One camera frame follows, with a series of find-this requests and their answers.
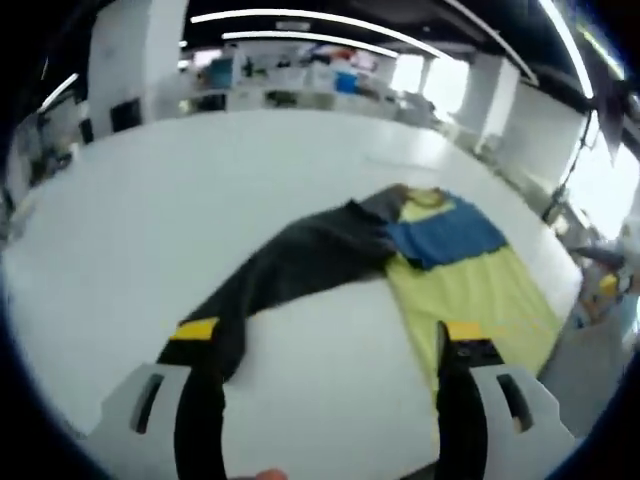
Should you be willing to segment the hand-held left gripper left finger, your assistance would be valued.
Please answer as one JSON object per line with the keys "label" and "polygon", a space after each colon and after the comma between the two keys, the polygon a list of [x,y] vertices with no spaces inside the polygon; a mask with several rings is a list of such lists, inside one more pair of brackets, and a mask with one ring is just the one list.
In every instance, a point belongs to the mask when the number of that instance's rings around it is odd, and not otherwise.
{"label": "hand-held left gripper left finger", "polygon": [[112,390],[96,425],[96,459],[113,479],[225,479],[225,397],[216,369],[163,356]]}

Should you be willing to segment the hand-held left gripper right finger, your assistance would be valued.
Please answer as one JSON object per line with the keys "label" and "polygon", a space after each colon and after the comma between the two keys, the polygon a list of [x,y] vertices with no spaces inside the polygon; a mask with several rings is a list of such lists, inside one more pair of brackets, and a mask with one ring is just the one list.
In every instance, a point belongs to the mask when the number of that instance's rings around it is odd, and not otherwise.
{"label": "hand-held left gripper right finger", "polygon": [[438,479],[545,479],[574,450],[559,403],[471,323],[437,325]]}

